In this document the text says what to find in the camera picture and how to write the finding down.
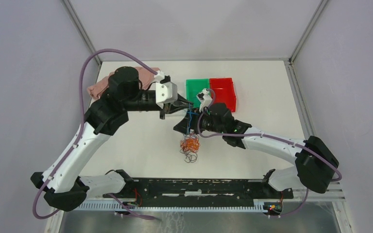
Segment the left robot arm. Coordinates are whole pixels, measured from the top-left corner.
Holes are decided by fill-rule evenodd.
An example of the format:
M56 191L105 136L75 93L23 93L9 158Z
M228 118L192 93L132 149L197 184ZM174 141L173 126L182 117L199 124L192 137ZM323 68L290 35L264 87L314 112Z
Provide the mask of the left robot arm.
M125 171L99 176L82 176L81 171L100 146L129 120L130 111L158 111L164 119L166 114L191 105L178 94L169 76L158 75L155 89L144 90L136 68L120 67L109 77L106 91L85 112L68 148L46 171L35 172L31 181L49 206L65 212L88 198L109 193L128 197L134 188Z

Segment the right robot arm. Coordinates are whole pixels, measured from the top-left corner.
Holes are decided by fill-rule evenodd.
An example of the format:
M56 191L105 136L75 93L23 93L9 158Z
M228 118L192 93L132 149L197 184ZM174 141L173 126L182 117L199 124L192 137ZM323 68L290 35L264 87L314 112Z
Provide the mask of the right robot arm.
M268 134L235 119L224 103L215 103L203 111L192 109L173 129L196 134L208 131L209 137L220 136L232 147L261 151L291 163L291 167L272 169L265 175L261 192L267 198L285 189L302 187L323 194L331 182L342 178L338 160L320 138L290 139Z

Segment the green plastic bin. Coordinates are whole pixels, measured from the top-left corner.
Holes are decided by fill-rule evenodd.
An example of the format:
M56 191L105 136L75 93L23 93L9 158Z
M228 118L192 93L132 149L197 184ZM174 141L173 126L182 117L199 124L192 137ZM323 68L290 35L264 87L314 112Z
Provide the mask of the green plastic bin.
M194 108L199 108L201 102L196 97L203 89L210 88L209 79L186 80L186 99L193 103Z

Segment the red plastic bin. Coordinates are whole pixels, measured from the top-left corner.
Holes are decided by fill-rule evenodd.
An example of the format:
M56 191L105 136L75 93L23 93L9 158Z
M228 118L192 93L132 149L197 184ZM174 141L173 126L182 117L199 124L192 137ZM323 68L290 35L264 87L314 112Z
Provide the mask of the red plastic bin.
M226 107L234 113L237 107L237 97L232 78L210 78L210 88L215 92L214 103L225 103Z

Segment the pink cloth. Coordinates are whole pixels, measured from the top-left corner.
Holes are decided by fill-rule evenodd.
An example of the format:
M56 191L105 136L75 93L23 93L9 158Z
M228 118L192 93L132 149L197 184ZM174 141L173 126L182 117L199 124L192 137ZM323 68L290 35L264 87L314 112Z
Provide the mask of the pink cloth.
M149 85L154 81L154 74L149 72L144 67L135 67L135 69L138 71L139 80L142 82L142 89L146 90L149 87ZM86 89L93 100L98 100L106 91L106 89L109 87L108 79L114 73L114 71L110 72L108 76L105 76L96 84L91 85Z

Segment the aluminium frame rail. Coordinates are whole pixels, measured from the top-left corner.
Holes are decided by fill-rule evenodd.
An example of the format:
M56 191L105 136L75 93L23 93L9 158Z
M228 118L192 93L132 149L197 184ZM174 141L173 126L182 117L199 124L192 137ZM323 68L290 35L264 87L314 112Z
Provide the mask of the aluminium frame rail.
M317 131L312 121L309 102L306 98L305 89L302 87L298 77L295 63L292 59L284 60L284 65L287 71L291 90L295 99L298 115L304 136L316 136ZM324 194L310 192L308 195L308 203L317 204L323 207L324 204L329 204L330 213L332 214L332 222L335 224L336 233L352 233L353 228L349 220L349 213L346 205L346 198L340 182L330 183L330 189Z

